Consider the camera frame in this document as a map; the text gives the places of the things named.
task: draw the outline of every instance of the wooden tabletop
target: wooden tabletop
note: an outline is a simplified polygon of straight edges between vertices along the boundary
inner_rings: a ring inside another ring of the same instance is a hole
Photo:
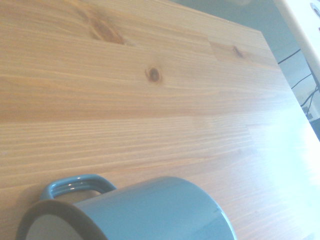
[[[166,0],[0,1],[0,236],[54,180],[159,176],[239,240],[320,239],[320,143],[262,34]]]

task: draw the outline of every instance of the mug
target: mug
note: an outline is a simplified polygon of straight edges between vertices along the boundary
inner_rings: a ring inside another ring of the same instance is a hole
[[[100,195],[77,202],[54,200],[73,191]],[[54,181],[23,216],[16,240],[236,240],[218,204],[178,177],[159,177],[117,189],[86,174]]]

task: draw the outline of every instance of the wood knot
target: wood knot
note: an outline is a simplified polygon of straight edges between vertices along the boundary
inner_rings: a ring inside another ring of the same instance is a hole
[[[244,57],[244,55],[239,51],[239,49],[236,46],[233,47],[233,50],[238,55],[238,57],[240,57],[240,58]]]
[[[145,75],[152,83],[160,83],[162,80],[161,73],[156,67],[150,67],[145,71]]]

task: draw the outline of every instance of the white object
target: white object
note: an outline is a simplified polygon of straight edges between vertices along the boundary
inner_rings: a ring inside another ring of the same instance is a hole
[[[320,1],[273,0],[320,80]]]

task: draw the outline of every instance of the cable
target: cable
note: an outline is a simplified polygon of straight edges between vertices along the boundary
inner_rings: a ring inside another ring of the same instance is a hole
[[[296,53],[298,53],[301,49],[299,49],[298,51],[294,52],[293,54],[291,54],[290,56],[286,57],[285,59],[283,59],[282,61],[278,62],[278,64],[284,62],[285,60],[291,58],[293,55],[295,55]]]
[[[294,85],[291,89],[293,89],[295,86],[297,86],[302,80],[305,80],[307,77],[309,77],[311,75],[311,73],[308,75],[308,76],[306,76],[306,77],[304,77],[304,78],[302,78],[300,81],[298,81],[297,83],[296,83],[296,85]]]
[[[300,107],[302,107],[303,105],[305,105],[305,104],[308,102],[308,100],[309,100],[317,91],[318,91],[318,88],[316,87],[315,90],[313,91],[313,93],[311,93],[311,94],[307,97],[307,99],[304,101],[304,103],[302,103],[302,104],[300,105]]]
[[[315,94],[312,95],[311,100],[310,100],[310,104],[309,104],[309,107],[308,107],[308,111],[307,111],[306,114],[305,114],[307,117],[308,117],[308,113],[309,113],[309,111],[310,111],[312,99],[314,98],[314,96],[315,96]]]

